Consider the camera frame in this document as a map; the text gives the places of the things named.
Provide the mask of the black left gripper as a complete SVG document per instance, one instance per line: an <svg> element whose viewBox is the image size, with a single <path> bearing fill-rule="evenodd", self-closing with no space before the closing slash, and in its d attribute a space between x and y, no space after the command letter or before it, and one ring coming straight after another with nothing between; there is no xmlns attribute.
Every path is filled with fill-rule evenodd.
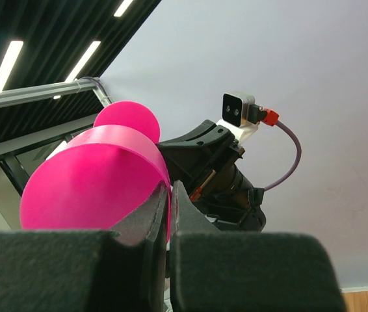
<svg viewBox="0 0 368 312"><path fill-rule="evenodd" d="M192 202L209 200L224 205L246 190L246 178L235 164L245 149L230 130L211 120L156 146L171 182L181 181Z"/></svg>

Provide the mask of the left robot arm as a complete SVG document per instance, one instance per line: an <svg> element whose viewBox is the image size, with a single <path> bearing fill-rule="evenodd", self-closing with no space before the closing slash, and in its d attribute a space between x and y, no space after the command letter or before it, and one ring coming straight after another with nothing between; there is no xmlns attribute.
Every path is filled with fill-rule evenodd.
<svg viewBox="0 0 368 312"><path fill-rule="evenodd" d="M260 232L264 189L237 168L244 148L225 126L205 120L189 133L157 144L170 180L183 183L190 201L220 230Z"/></svg>

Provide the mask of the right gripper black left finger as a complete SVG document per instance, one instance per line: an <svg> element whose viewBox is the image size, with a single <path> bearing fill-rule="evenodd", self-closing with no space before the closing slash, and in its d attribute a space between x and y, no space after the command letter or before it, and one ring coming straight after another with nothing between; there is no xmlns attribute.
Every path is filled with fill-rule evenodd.
<svg viewBox="0 0 368 312"><path fill-rule="evenodd" d="M107 231L0 231L0 311L162 311L169 192Z"/></svg>

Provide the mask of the pink plastic wine glass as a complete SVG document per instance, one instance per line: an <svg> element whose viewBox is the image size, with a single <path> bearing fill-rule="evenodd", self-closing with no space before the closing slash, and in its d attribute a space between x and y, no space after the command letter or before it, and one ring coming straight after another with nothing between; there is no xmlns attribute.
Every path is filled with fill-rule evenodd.
<svg viewBox="0 0 368 312"><path fill-rule="evenodd" d="M23 229L109 229L170 186L157 147L160 126L134 101L105 107L92 128L71 139L29 178L21 196Z"/></svg>

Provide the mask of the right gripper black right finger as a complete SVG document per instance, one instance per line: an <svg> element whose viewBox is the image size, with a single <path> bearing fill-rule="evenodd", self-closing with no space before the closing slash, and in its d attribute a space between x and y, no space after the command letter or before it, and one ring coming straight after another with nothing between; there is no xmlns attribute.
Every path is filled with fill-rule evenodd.
<svg viewBox="0 0 368 312"><path fill-rule="evenodd" d="M174 311L345 311L324 246L310 235L220 231L176 181L171 200Z"/></svg>

